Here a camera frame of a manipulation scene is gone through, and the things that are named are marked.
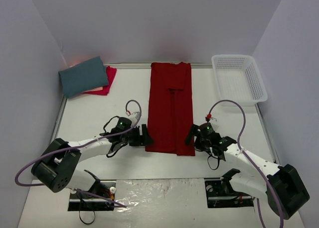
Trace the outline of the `red t shirt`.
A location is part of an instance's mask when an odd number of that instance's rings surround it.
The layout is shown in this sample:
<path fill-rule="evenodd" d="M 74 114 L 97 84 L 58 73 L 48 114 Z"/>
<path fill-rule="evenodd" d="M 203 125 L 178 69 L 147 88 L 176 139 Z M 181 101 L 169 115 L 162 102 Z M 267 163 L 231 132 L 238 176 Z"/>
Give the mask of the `red t shirt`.
<path fill-rule="evenodd" d="M 103 86 L 103 90 L 102 91 L 90 92 L 90 93 L 84 92 L 84 94 L 106 96 L 109 93 L 109 91 L 110 91 L 110 88 L 111 88 L 111 85 L 112 85 L 112 83 L 113 83 L 113 81 L 115 79 L 116 73 L 117 73 L 117 69 L 116 68 L 113 68 L 111 66 L 107 66 L 106 67 L 106 74 L 107 74 L 107 77 L 108 77 L 109 84 L 106 85 L 106 86 Z"/>
<path fill-rule="evenodd" d="M 191 65 L 154 62 L 150 83 L 147 126 L 154 144 L 145 150 L 194 156 L 193 142 L 185 144 L 193 125 Z"/>

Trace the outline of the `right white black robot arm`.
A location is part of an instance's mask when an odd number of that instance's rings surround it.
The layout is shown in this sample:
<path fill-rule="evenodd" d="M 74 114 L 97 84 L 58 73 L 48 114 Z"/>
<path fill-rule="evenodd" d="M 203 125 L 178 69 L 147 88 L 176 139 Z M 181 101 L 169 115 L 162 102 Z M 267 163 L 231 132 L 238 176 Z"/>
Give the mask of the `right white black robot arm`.
<path fill-rule="evenodd" d="M 196 150 L 224 161 L 231 169 L 220 177 L 225 194 L 245 193 L 266 201 L 271 210 L 288 220 L 309 199 L 310 195 L 295 167 L 267 161 L 245 148 L 236 140 L 215 132 L 211 123 L 193 124 L 185 139 L 194 141 Z"/>

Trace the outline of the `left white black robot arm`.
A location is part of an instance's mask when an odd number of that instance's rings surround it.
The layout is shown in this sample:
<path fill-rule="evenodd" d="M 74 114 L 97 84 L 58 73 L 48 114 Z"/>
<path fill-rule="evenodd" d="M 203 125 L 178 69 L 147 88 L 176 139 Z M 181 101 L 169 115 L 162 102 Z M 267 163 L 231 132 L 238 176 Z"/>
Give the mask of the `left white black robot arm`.
<path fill-rule="evenodd" d="M 119 117 L 110 132 L 105 131 L 93 140 L 67 142 L 57 138 L 43 153 L 44 158 L 35 162 L 31 173 L 54 193 L 67 188 L 95 197 L 105 186 L 92 172 L 77 169 L 78 163 L 99 155 L 113 157 L 127 145 L 152 145 L 154 140 L 146 124 L 134 126 L 136 121 L 136 117 Z"/>

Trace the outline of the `folded pink t shirt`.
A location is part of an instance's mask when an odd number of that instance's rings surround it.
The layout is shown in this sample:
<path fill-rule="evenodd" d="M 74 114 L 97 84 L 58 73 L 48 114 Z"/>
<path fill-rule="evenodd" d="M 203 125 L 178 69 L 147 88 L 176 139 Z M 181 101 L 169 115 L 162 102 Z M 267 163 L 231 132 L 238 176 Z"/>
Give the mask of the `folded pink t shirt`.
<path fill-rule="evenodd" d="M 103 87 L 97 87 L 97 88 L 94 88 L 94 89 L 91 89 L 91 90 L 87 90 L 85 91 L 86 93 L 90 93 L 90 92 L 97 92 L 97 91 L 102 91 L 103 90 Z"/>

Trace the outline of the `white plastic basket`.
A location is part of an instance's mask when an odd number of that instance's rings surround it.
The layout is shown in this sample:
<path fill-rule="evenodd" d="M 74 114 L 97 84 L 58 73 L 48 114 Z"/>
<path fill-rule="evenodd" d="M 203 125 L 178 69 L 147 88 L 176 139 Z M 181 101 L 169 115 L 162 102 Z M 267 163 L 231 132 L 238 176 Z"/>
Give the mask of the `white plastic basket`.
<path fill-rule="evenodd" d="M 252 56 L 214 55 L 211 62 L 221 100 L 232 100 L 241 106 L 254 106 L 268 99 L 262 76 Z"/>

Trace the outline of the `folded red t shirt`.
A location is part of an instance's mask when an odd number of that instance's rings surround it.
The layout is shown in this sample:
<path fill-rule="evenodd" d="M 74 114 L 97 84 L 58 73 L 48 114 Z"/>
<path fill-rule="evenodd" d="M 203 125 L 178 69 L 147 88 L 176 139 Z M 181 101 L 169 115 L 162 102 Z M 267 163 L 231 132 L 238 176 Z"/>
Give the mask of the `folded red t shirt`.
<path fill-rule="evenodd" d="M 106 86 L 103 86 L 103 90 L 102 91 L 90 92 L 90 93 L 84 92 L 84 94 L 106 96 L 109 93 L 109 91 L 110 91 L 110 88 L 111 88 L 111 85 L 112 85 L 112 83 L 113 83 L 113 81 L 115 79 L 116 73 L 117 73 L 117 69 L 116 68 L 113 68 L 111 66 L 107 66 L 106 67 L 106 74 L 107 74 L 107 77 L 108 77 L 109 84 L 106 85 Z"/>

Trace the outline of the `folded teal t shirt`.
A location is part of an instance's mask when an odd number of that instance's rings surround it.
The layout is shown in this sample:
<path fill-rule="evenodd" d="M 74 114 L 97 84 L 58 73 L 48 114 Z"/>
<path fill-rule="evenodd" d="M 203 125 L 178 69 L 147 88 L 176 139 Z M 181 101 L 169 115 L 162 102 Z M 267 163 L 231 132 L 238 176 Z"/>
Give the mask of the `folded teal t shirt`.
<path fill-rule="evenodd" d="M 109 84 L 106 67 L 100 56 L 59 71 L 59 77 L 66 98 Z"/>

